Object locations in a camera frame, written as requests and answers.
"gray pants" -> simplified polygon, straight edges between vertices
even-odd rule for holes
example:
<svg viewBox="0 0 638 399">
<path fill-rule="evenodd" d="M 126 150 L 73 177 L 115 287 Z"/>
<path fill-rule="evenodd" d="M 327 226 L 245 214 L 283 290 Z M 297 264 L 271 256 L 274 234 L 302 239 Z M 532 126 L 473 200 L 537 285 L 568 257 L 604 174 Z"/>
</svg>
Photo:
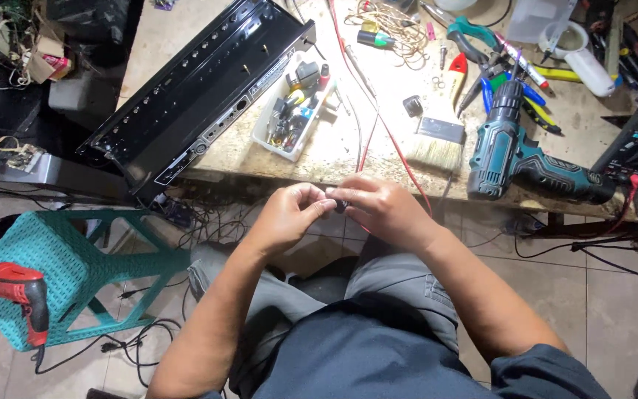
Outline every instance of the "gray pants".
<svg viewBox="0 0 638 399">
<path fill-rule="evenodd" d="M 203 243 L 191 251 L 191 260 L 195 261 L 189 267 L 189 276 L 196 299 L 206 292 L 223 269 L 232 249 L 222 244 Z M 410 304 L 425 317 L 435 336 L 446 347 L 459 353 L 455 306 L 437 278 L 417 256 L 397 250 L 370 236 L 361 251 L 344 298 L 352 298 L 361 293 L 391 295 Z M 246 376 L 257 370 L 292 324 L 326 305 L 263 270 L 246 321 L 252 320 L 263 310 L 274 307 L 290 324 L 268 332 L 263 340 L 257 342 L 254 353 L 241 361 L 243 365 L 239 373 Z"/>
</svg>

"wooden workbench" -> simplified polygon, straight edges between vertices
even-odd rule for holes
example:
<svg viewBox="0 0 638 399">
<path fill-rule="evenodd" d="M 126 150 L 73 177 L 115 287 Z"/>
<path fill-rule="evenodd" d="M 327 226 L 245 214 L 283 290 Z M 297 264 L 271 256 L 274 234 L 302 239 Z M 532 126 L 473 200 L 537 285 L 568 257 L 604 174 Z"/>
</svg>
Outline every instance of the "wooden workbench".
<svg viewBox="0 0 638 399">
<path fill-rule="evenodd" d="M 146 1 L 144 5 L 119 105 L 123 104 L 155 72 L 161 69 L 172 56 L 222 11 L 230 3 L 230 0 L 181 0 L 176 3 L 172 11 L 156 10 L 152 3 L 152 1 Z M 365 144 L 376 113 L 366 97 L 360 92 L 359 86 L 347 74 L 326 3 L 321 0 L 300 0 L 298 3 L 304 17 L 311 18 L 316 22 L 317 46 L 333 66 L 334 75 L 339 75 L 341 78 L 340 90 L 342 94 L 350 96 L 356 108 L 363 128 Z M 356 0 L 336 0 L 335 3 L 340 20 L 357 5 Z M 466 10 L 465 15 L 473 23 L 489 23 L 501 16 L 505 3 L 505 1 L 479 0 Z M 354 43 L 359 27 L 340 23 L 342 36 L 347 39 L 347 44 L 354 43 L 351 47 L 356 52 L 369 79 L 376 86 L 381 114 L 384 115 L 397 141 L 403 145 L 408 135 L 413 134 L 418 123 L 417 118 L 411 119 L 405 113 L 403 99 L 412 95 L 420 95 L 426 116 L 439 119 L 443 112 L 449 111 L 439 109 L 434 105 L 430 106 L 430 104 L 438 103 L 438 96 L 443 95 L 444 92 L 432 84 L 432 77 L 442 74 L 442 71 L 439 70 L 439 44 L 444 40 L 445 30 L 422 9 L 421 15 L 423 23 L 431 21 L 435 26 L 438 39 L 430 42 L 427 53 L 431 57 L 418 70 L 407 66 L 395 67 L 395 65 L 400 64 L 401 60 L 392 52 Z M 505 33 L 509 19 L 510 17 L 505 18 L 505 22 L 494 26 L 493 29 Z M 487 50 L 483 43 L 472 42 L 480 50 Z M 447 56 L 447 65 L 449 65 L 449 62 L 459 51 L 453 42 L 446 41 L 446 43 L 449 49 Z M 478 74 L 479 68 L 474 63 L 469 63 L 469 73 L 465 79 L 462 94 L 471 86 Z M 543 131 L 526 115 L 522 117 L 522 123 L 529 136 L 540 142 L 540 146 L 546 154 L 581 166 L 591 167 L 619 131 L 614 126 L 604 122 L 600 116 L 631 113 L 634 106 L 629 94 L 626 90 L 620 89 L 610 98 L 598 99 L 598 97 L 591 95 L 584 85 L 551 81 L 551 87 L 554 97 L 547 99 L 548 108 L 553 119 L 562 127 L 564 136 L 556 136 Z M 335 120 L 322 120 L 318 124 L 313 138 L 296 163 L 291 163 L 253 143 L 250 140 L 250 131 L 260 114 L 261 107 L 268 100 L 268 96 L 262 96 L 255 102 L 216 140 L 205 156 L 200 157 L 198 161 L 186 169 L 183 177 L 201 178 L 208 171 L 214 171 L 337 185 L 343 177 L 354 171 L 359 145 L 357 125 L 355 118 L 348 116 L 343 109 L 339 110 Z M 485 116 L 480 98 L 475 99 L 462 114 L 467 140 L 464 147 L 462 171 L 452 182 L 449 198 L 467 199 L 468 161 L 474 152 L 476 129 L 483 123 Z M 428 195 L 431 197 L 442 195 L 447 182 L 446 174 L 419 167 L 412 169 Z M 373 135 L 364 170 L 387 180 L 400 182 L 413 192 L 417 192 L 380 123 L 378 123 Z M 607 218 L 611 217 L 622 206 L 622 195 L 616 195 L 613 200 L 602 206 L 593 206 L 545 199 L 521 187 L 511 185 L 507 195 L 497 203 L 524 209 Z M 634 220 L 634 213 L 630 212 L 627 219 Z"/>
</svg>

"power drill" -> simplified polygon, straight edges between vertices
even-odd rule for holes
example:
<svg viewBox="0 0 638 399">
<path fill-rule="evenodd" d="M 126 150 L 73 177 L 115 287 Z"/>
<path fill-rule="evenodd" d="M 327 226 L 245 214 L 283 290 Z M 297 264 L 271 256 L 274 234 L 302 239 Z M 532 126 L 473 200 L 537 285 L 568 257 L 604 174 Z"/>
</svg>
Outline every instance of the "power drill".
<svg viewBox="0 0 638 399">
<path fill-rule="evenodd" d="M 477 131 L 471 172 L 466 185 L 470 199 L 495 201 L 514 180 L 548 197 L 590 204 L 609 201 L 617 185 L 609 177 L 565 160 L 547 156 L 519 125 L 523 88 L 517 80 L 503 83 L 494 94 L 486 122 Z"/>
<path fill-rule="evenodd" d="M 48 305 L 43 273 L 12 262 L 0 262 L 0 297 L 21 305 L 28 325 L 28 342 L 41 347 L 48 338 Z"/>
</svg>

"brush bristles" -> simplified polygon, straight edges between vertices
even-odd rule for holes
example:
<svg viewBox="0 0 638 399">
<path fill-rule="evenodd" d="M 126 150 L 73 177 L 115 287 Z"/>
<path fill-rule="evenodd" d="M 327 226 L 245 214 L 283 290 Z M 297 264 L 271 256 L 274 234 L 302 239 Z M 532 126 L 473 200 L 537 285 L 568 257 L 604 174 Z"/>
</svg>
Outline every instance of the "brush bristles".
<svg viewBox="0 0 638 399">
<path fill-rule="evenodd" d="M 449 172 L 458 172 L 462 166 L 462 144 L 422 134 L 413 134 L 411 140 L 408 161 Z"/>
</svg>

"teal plastic stool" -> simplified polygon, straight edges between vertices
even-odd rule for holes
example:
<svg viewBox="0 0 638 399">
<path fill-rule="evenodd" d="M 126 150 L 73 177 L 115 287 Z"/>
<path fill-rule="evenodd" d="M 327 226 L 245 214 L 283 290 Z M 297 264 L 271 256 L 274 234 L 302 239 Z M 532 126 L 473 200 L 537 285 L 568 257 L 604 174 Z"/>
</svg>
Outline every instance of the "teal plastic stool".
<svg viewBox="0 0 638 399">
<path fill-rule="evenodd" d="M 22 214 L 0 240 L 0 262 L 14 262 L 43 273 L 48 286 L 49 327 L 47 347 L 97 337 L 114 331 L 145 326 L 154 317 L 144 312 L 169 279 L 189 267 L 189 251 L 173 249 L 149 231 L 142 222 L 146 211 L 61 211 Z M 123 218 L 154 253 L 105 254 L 94 243 L 115 219 Z M 99 224 L 85 237 L 71 222 L 80 225 L 96 219 Z M 159 276 L 124 320 L 116 321 L 95 298 L 111 283 L 139 277 Z M 86 308 L 95 314 L 99 326 L 68 331 Z M 31 350 L 26 343 L 26 321 L 21 306 L 0 298 L 0 331 L 20 351 Z"/>
</svg>

